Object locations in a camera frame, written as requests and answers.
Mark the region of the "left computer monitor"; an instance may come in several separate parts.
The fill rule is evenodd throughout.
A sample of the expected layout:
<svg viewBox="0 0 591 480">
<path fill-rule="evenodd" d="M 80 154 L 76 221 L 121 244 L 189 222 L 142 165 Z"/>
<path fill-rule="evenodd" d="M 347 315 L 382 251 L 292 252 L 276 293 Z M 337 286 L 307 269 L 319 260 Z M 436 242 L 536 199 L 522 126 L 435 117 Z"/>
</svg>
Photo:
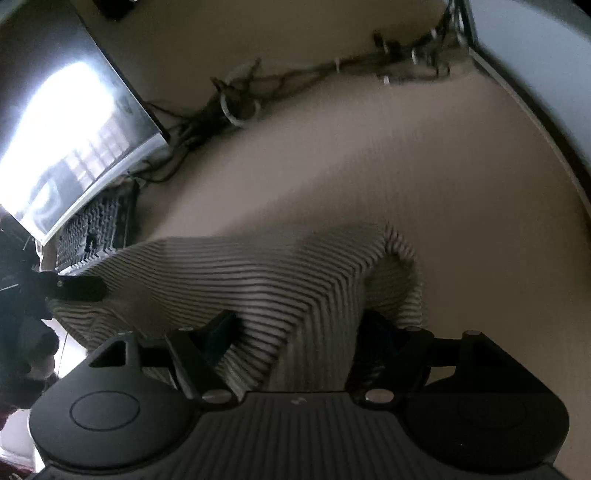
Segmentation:
<svg viewBox="0 0 591 480">
<path fill-rule="evenodd" d="M 70 2 L 2 2 L 1 206 L 35 240 L 168 139 Z"/>
</svg>

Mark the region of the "right curved monitor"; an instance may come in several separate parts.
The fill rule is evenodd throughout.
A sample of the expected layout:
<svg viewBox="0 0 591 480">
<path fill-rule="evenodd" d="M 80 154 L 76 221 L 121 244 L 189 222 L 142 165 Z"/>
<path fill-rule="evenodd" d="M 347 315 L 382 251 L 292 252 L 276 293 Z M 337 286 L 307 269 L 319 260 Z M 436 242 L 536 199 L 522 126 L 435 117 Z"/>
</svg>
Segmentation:
<svg viewBox="0 0 591 480">
<path fill-rule="evenodd" d="M 471 54 L 514 92 L 590 208 L 590 4 L 460 1 Z"/>
</svg>

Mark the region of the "black keyboard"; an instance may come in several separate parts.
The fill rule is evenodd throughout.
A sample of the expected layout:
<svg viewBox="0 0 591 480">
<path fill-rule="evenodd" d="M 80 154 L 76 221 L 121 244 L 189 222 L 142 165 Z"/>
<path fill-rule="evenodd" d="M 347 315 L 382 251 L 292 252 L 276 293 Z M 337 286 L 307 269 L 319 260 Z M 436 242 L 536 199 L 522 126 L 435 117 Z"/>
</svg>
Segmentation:
<svg viewBox="0 0 591 480">
<path fill-rule="evenodd" d="M 55 270 L 73 274 L 132 244 L 136 181 L 103 190 L 60 230 L 56 239 Z"/>
</svg>

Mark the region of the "striped white black garment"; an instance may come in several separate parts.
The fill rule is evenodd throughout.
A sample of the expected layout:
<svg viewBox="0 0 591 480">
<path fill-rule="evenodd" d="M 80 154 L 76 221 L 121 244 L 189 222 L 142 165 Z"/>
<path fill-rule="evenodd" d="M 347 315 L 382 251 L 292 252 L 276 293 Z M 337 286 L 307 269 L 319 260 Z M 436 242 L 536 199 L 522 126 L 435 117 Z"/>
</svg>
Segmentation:
<svg viewBox="0 0 591 480">
<path fill-rule="evenodd" d="M 89 269 L 99 302 L 53 300 L 66 331 L 94 350 L 120 331 L 147 339 L 199 328 L 230 310 L 242 340 L 217 370 L 250 390 L 338 390 L 365 313 L 423 326 L 423 275 L 389 225 L 297 225 L 231 236 L 169 237 L 121 250 Z"/>
</svg>

